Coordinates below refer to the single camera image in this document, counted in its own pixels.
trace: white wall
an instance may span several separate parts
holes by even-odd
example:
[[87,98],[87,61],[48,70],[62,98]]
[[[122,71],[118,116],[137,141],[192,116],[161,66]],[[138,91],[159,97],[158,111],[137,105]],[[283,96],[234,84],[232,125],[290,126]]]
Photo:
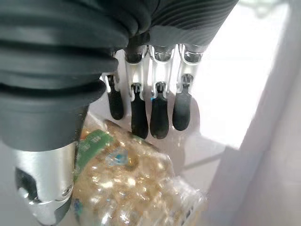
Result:
[[[300,42],[292,43],[301,35],[301,3],[292,3],[292,23],[286,44],[288,48],[293,47],[291,58],[300,60]],[[301,225],[301,72],[233,225]]]

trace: crinkled plastic wrapper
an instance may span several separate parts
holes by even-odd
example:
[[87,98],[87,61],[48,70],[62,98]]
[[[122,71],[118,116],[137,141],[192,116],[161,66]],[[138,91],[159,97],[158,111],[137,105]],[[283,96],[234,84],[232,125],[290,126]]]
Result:
[[174,176],[167,155],[110,121],[87,117],[72,200],[81,226],[192,226],[205,202]]

